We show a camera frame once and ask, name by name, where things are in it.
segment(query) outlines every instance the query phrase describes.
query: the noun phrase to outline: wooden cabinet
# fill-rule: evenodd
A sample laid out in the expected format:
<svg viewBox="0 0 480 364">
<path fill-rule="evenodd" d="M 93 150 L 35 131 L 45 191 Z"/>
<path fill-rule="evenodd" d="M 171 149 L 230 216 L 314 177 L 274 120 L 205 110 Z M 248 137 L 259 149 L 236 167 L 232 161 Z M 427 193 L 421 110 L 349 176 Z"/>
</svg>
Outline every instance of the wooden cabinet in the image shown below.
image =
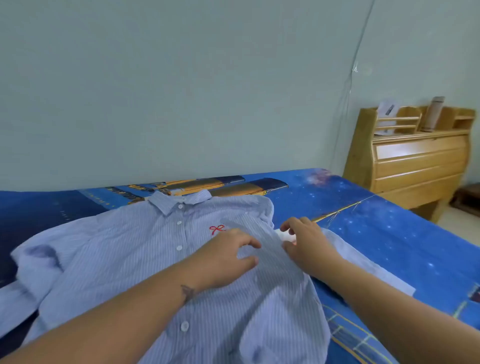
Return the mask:
<svg viewBox="0 0 480 364">
<path fill-rule="evenodd" d="M 395 118 L 361 109 L 343 177 L 437 222 L 467 166 L 471 109 L 444 108 L 440 130 L 419 132 L 425 108 L 401 108 Z M 378 121 L 396 125 L 378 127 Z M 392 129 L 392 135 L 374 135 Z"/>
</svg>

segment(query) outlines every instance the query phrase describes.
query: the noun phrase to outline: cable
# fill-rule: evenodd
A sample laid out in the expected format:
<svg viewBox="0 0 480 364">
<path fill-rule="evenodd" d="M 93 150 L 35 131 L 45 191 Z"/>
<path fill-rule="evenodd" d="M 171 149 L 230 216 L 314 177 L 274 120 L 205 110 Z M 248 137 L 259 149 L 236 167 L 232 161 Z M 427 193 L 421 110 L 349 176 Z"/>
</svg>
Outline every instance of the cable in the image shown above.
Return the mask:
<svg viewBox="0 0 480 364">
<path fill-rule="evenodd" d="M 333 147 L 332 160 L 330 161 L 329 170 L 332 170 L 332 168 L 333 168 L 333 162 L 335 160 L 335 155 L 336 155 L 336 147 L 338 145 L 338 139 L 340 137 L 340 131 L 342 129 L 343 121 L 348 120 L 348 108 L 350 106 L 350 93 L 352 92 L 353 73 L 357 72 L 357 56 L 358 56 L 358 53 L 359 53 L 359 50 L 360 50 L 360 45 L 361 45 L 361 42 L 363 40 L 363 36 L 365 35 L 365 29 L 367 29 L 367 24 L 368 24 L 368 21 L 370 19 L 370 15 L 372 14 L 373 6 L 375 5 L 375 1 L 376 0 L 372 0 L 372 2 L 370 3 L 370 8 L 368 9 L 367 17 L 365 18 L 365 22 L 363 23 L 363 28 L 362 28 L 361 33 L 360 33 L 360 38 L 359 38 L 359 41 L 357 43 L 355 53 L 353 54 L 353 61 L 352 61 L 352 65 L 350 67 L 350 73 L 348 74 L 347 80 L 345 81 L 345 86 L 348 85 L 347 109 L 345 110 L 345 108 L 343 108 L 342 111 L 346 111 L 345 112 L 345 118 L 341 118 L 340 122 L 338 123 L 338 128 L 336 130 L 335 144 L 334 144 L 334 147 Z"/>
</svg>

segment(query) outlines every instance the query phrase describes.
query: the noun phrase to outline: forearm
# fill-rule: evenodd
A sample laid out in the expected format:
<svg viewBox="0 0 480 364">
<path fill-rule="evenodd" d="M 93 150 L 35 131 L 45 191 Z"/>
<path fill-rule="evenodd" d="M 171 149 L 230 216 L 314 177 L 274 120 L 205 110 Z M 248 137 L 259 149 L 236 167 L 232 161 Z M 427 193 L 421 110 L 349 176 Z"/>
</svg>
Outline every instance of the forearm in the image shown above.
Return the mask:
<svg viewBox="0 0 480 364">
<path fill-rule="evenodd" d="M 7 356 L 6 363 L 136 363 L 183 306 L 183 286 L 198 278 L 177 263 L 49 331 Z"/>
<path fill-rule="evenodd" d="M 401 363 L 472 363 L 480 357 L 474 328 L 405 295 L 341 259 L 318 279 L 340 294 Z"/>
</svg>

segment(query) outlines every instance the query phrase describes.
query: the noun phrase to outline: left hand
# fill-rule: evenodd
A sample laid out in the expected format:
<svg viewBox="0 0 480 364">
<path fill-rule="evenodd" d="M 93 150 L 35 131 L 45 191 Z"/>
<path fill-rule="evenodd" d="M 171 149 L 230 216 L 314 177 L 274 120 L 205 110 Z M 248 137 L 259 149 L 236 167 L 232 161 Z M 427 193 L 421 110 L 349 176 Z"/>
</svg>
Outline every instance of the left hand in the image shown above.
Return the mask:
<svg viewBox="0 0 480 364">
<path fill-rule="evenodd" d="M 260 242 L 240 229 L 218 233 L 182 263 L 186 264 L 199 280 L 198 291 L 224 287 L 240 278 L 258 264 L 258 257 L 237 258 L 238 250 L 245 245 L 260 249 Z"/>
</svg>

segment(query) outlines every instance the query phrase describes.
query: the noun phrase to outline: right hand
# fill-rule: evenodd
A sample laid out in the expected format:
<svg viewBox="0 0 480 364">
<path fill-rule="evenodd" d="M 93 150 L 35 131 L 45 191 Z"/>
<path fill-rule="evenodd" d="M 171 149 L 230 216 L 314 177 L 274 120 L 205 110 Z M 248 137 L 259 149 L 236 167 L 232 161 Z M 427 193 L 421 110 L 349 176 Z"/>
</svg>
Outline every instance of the right hand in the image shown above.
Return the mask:
<svg viewBox="0 0 480 364">
<path fill-rule="evenodd" d="M 295 234 L 294 243 L 283 242 L 283 249 L 287 252 L 301 270 L 310 276 L 326 281 L 333 270 L 344 259 L 322 233 L 322 229 L 308 218 L 289 218 L 280 226 L 281 231 Z"/>
</svg>

